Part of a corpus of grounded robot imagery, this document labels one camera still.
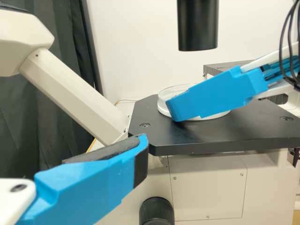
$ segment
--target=petri dish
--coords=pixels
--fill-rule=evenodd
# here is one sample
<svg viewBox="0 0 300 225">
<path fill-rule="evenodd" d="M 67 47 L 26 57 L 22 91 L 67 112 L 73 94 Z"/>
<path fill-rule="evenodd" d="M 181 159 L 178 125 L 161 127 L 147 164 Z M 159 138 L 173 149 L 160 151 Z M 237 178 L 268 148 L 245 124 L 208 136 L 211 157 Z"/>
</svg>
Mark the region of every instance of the petri dish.
<svg viewBox="0 0 300 225">
<path fill-rule="evenodd" d="M 158 111 L 167 117 L 171 117 L 171 114 L 170 114 L 169 109 L 165 102 L 167 100 L 171 99 L 172 97 L 185 92 L 193 85 L 195 85 L 195 84 L 194 83 L 193 84 L 180 84 L 180 85 L 176 85 L 176 86 L 167 87 L 167 88 L 161 90 L 158 93 L 158 100 L 157 100 Z M 191 118 L 189 120 L 212 120 L 212 119 L 216 119 L 216 118 L 225 116 L 229 112 L 230 112 L 230 110 L 226 111 L 226 112 L 217 113 L 212 116 L 208 116 L 208 117 L 204 117 L 204 118 L 197 116 L 197 117 Z"/>
</svg>

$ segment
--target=black cable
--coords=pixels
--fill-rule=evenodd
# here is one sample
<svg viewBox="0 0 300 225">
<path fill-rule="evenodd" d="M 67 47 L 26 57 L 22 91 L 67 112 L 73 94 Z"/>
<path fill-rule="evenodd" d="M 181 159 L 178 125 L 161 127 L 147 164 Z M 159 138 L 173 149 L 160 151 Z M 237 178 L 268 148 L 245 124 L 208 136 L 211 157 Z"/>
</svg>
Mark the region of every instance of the black cable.
<svg viewBox="0 0 300 225">
<path fill-rule="evenodd" d="M 300 91 L 300 87 L 299 87 L 299 83 L 298 83 L 298 79 L 294 73 L 294 70 L 293 70 L 293 49 L 292 49 L 292 43 L 291 43 L 291 31 L 292 31 L 292 25 L 293 25 L 293 15 L 294 15 L 294 12 L 297 8 L 297 4 L 300 0 L 296 0 L 295 3 L 293 4 L 292 8 L 290 9 L 289 13 L 287 14 L 286 18 L 285 18 L 285 22 L 284 22 L 284 25 L 283 25 L 283 28 L 282 28 L 282 31 L 281 31 L 281 35 L 280 35 L 280 42 L 279 42 L 279 66 L 280 66 L 280 71 L 284 77 L 284 79 L 290 83 L 292 86 L 294 86 L 294 88 L 296 90 L 299 90 Z M 299 19 L 300 19 L 300 12 L 298 12 L 298 22 L 297 22 L 297 30 L 298 30 L 298 39 L 300 37 L 300 34 L 299 34 L 299 28 L 300 28 L 300 22 L 299 22 Z M 288 28 L 288 48 L 289 48 L 289 53 L 290 53 L 290 71 L 291 71 L 291 74 L 292 74 L 292 78 L 288 77 L 285 73 L 285 70 L 283 68 L 283 60 L 282 60 L 282 45 L 283 45 L 283 38 L 284 38 L 284 35 L 285 35 L 285 29 L 286 29 L 286 25 L 287 25 L 287 22 L 290 20 L 290 23 L 289 23 L 289 28 Z"/>
<path fill-rule="evenodd" d="M 291 16 L 290 16 L 290 24 L 289 24 L 289 29 L 288 29 L 288 33 L 287 33 L 287 42 L 289 45 L 289 52 L 290 52 L 290 71 L 292 74 L 292 77 L 294 78 L 294 80 L 296 80 L 296 75 L 294 73 L 294 68 L 293 68 L 293 49 L 292 49 L 292 41 L 291 41 L 291 32 L 292 32 L 292 26 L 293 26 L 293 18 L 294 18 L 294 13 L 295 13 L 295 9 L 297 6 L 299 0 L 297 0 L 294 5 L 292 6 L 292 12 L 291 12 Z"/>
<path fill-rule="evenodd" d="M 283 63 L 282 63 L 282 44 L 283 44 L 283 38 L 285 35 L 285 28 L 287 25 L 287 22 L 289 20 L 290 14 L 291 14 L 292 9 L 290 9 L 289 13 L 287 14 L 286 18 L 285 18 L 285 22 L 283 25 L 283 28 L 281 30 L 281 35 L 280 35 L 280 41 L 279 41 L 279 66 L 280 66 L 280 71 L 284 77 L 284 79 L 289 82 L 290 84 L 292 84 L 291 79 L 285 74 L 285 70 L 283 68 Z"/>
</svg>

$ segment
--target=screw hole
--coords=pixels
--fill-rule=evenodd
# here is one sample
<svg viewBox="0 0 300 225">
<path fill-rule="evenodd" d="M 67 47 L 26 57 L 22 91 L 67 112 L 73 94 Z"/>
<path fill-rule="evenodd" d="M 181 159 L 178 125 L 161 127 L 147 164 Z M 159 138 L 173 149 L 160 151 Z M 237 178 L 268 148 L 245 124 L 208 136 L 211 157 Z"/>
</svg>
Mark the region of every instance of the screw hole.
<svg viewBox="0 0 300 225">
<path fill-rule="evenodd" d="M 150 126 L 151 126 L 151 124 L 149 124 L 149 123 L 142 123 L 142 124 L 140 124 L 140 127 L 142 127 L 142 128 L 148 128 Z"/>
<path fill-rule="evenodd" d="M 10 192 L 19 192 L 24 190 L 27 187 L 26 184 L 18 184 L 16 186 L 14 186 L 13 188 L 10 189 Z"/>
<path fill-rule="evenodd" d="M 289 117 L 289 116 L 282 116 L 280 118 L 285 121 L 294 120 L 292 117 Z"/>
</svg>

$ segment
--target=wire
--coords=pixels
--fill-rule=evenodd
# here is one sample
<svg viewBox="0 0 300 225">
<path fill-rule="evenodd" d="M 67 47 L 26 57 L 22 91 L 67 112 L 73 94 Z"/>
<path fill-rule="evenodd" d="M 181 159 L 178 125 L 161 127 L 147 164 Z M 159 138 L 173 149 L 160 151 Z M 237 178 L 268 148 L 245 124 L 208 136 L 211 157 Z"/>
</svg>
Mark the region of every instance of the wire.
<svg viewBox="0 0 300 225">
<path fill-rule="evenodd" d="M 116 101 L 116 103 L 114 104 L 114 106 L 116 106 L 120 102 L 136 102 L 136 101 L 137 100 L 132 100 L 132 99 L 120 99 L 120 100 Z"/>
<path fill-rule="evenodd" d="M 287 33 L 287 41 L 289 44 L 289 52 L 290 52 L 290 71 L 291 71 L 291 74 L 292 74 L 292 77 L 294 78 L 294 80 L 297 80 L 297 78 L 296 78 L 296 75 L 295 75 L 294 69 L 293 69 L 293 49 L 292 49 L 292 41 L 291 41 L 291 32 L 292 32 L 292 26 L 293 26 L 293 17 L 294 17 L 297 3 L 298 3 L 298 1 L 296 1 L 295 4 L 292 6 L 289 30 Z"/>
<path fill-rule="evenodd" d="M 285 18 L 285 22 L 281 31 L 281 35 L 280 35 L 280 42 L 279 42 L 279 66 L 280 66 L 280 71 L 284 77 L 284 79 L 291 84 L 292 86 L 294 86 L 294 88 L 298 91 L 300 91 L 300 80 L 299 80 L 299 76 L 296 76 L 294 69 L 293 69 L 293 49 L 292 49 L 292 42 L 291 42 L 291 32 L 292 32 L 292 26 L 293 26 L 293 17 L 294 17 L 294 13 L 295 10 L 297 9 L 297 4 L 300 0 L 296 0 L 295 3 L 293 4 L 292 8 L 290 9 L 290 11 L 288 12 L 286 18 Z M 298 40 L 300 40 L 300 11 L 298 11 L 298 15 L 297 15 L 297 35 L 298 35 Z M 282 59 L 282 45 L 283 45 L 283 38 L 285 35 L 285 29 L 287 26 L 287 23 L 289 21 L 289 27 L 288 27 L 288 33 L 287 33 L 287 37 L 288 37 L 288 48 L 289 48 L 289 60 L 290 60 L 290 72 L 292 77 L 289 77 L 286 75 L 285 70 L 283 68 L 283 59 Z M 300 47 L 298 45 L 298 59 L 300 61 Z"/>
</svg>

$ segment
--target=black cylinder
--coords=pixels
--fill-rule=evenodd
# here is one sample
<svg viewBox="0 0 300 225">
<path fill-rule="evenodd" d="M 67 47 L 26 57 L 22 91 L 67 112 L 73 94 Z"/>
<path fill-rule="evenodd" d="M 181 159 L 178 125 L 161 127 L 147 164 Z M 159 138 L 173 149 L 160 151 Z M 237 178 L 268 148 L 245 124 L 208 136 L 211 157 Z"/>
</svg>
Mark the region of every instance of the black cylinder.
<svg viewBox="0 0 300 225">
<path fill-rule="evenodd" d="M 219 0 L 177 0 L 180 51 L 200 51 L 218 46 Z"/>
<path fill-rule="evenodd" d="M 172 205 L 161 197 L 148 198 L 140 207 L 140 225 L 175 225 Z"/>
</svg>

